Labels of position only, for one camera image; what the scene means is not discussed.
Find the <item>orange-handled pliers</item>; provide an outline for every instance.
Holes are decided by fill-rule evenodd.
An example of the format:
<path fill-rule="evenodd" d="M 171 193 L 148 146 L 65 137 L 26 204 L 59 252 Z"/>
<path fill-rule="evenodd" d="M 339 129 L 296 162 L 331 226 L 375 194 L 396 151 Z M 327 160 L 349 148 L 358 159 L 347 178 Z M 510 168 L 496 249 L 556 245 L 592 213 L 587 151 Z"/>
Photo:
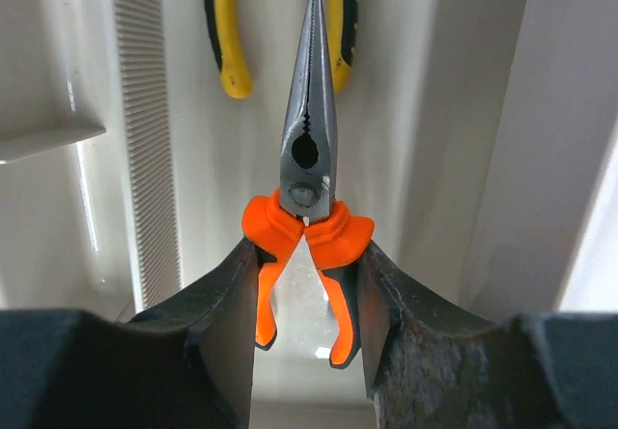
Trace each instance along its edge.
<path fill-rule="evenodd" d="M 257 345 L 268 349 L 276 338 L 270 295 L 304 234 L 339 323 L 330 365 L 343 368 L 360 347 L 356 261 L 371 241 L 374 222 L 351 215 L 345 202 L 335 200 L 337 124 L 328 53 L 322 0 L 309 0 L 283 130 L 280 188 L 249 202 L 242 230 L 274 257 L 259 276 Z"/>

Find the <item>yellow-handled pliers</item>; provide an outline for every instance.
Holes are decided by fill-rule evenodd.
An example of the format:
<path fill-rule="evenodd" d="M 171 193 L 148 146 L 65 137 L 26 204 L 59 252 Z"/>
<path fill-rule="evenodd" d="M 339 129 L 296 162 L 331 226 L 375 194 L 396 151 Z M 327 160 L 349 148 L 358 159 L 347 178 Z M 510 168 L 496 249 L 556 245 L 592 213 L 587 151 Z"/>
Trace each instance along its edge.
<path fill-rule="evenodd" d="M 242 54 L 237 0 L 204 0 L 214 59 L 221 84 L 232 98 L 244 99 L 251 94 L 251 74 Z M 348 84 L 356 42 L 358 0 L 327 0 L 328 40 L 333 86 L 339 92 Z"/>

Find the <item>needle-nose pliers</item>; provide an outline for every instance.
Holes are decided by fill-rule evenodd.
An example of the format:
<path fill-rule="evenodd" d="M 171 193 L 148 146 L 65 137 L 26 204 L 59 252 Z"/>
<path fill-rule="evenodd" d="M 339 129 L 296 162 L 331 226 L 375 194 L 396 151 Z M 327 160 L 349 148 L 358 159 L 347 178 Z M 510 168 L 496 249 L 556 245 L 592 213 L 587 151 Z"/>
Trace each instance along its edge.
<path fill-rule="evenodd" d="M 335 91 L 348 84 L 356 42 L 358 0 L 328 0 L 328 40 Z M 221 84 L 232 98 L 244 99 L 253 89 L 242 54 L 237 0 L 204 0 L 212 52 Z"/>
<path fill-rule="evenodd" d="M 257 345 L 268 349 L 276 338 L 270 294 L 304 234 L 339 323 L 330 364 L 343 368 L 360 346 L 355 263 L 371 242 L 374 222 L 351 215 L 345 202 L 335 200 L 336 175 L 337 123 L 323 4 L 309 0 L 283 128 L 280 188 L 249 202 L 242 229 L 274 257 L 258 278 Z"/>

